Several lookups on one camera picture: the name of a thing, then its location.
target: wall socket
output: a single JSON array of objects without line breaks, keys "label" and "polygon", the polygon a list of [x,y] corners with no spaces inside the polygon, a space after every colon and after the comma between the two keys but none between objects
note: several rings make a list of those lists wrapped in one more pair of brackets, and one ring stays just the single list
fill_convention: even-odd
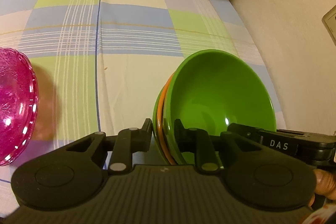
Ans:
[{"label": "wall socket", "polygon": [[331,9],[322,19],[336,45],[336,6]]}]

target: human hand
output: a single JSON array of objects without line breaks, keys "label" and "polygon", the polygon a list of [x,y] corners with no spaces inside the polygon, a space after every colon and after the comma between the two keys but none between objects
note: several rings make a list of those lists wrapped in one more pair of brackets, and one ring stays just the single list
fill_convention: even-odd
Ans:
[{"label": "human hand", "polygon": [[[315,193],[323,195],[331,200],[336,200],[336,173],[315,169],[316,188]],[[315,195],[311,198],[309,206],[314,203]]]}]

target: table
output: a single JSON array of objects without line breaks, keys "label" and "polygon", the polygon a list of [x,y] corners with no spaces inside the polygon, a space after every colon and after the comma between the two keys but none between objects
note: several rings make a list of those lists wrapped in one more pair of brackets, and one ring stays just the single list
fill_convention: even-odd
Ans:
[{"label": "table", "polygon": [[[259,75],[284,128],[263,60],[228,0],[0,0],[0,47],[28,56],[40,101],[27,149],[0,167],[0,216],[17,203],[17,166],[95,131],[140,127],[184,58],[208,48],[232,53]],[[155,163],[143,153],[134,162]]]}]

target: stacked bowls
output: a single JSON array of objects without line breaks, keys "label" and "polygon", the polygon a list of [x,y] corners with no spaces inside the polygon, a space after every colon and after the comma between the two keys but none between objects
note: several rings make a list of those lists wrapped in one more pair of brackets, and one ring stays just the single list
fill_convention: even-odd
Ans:
[{"label": "stacked bowls", "polygon": [[260,78],[227,52],[204,50],[186,58],[161,90],[153,112],[154,137],[169,164],[194,164],[194,154],[181,153],[174,121],[219,136],[230,123],[275,131],[270,97]]}]

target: pink glass dish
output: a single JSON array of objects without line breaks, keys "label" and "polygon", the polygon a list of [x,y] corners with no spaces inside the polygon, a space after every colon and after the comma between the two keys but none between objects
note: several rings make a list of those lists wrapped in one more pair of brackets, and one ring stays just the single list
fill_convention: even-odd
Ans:
[{"label": "pink glass dish", "polygon": [[37,115],[38,86],[28,58],[0,47],[0,166],[27,147]]}]

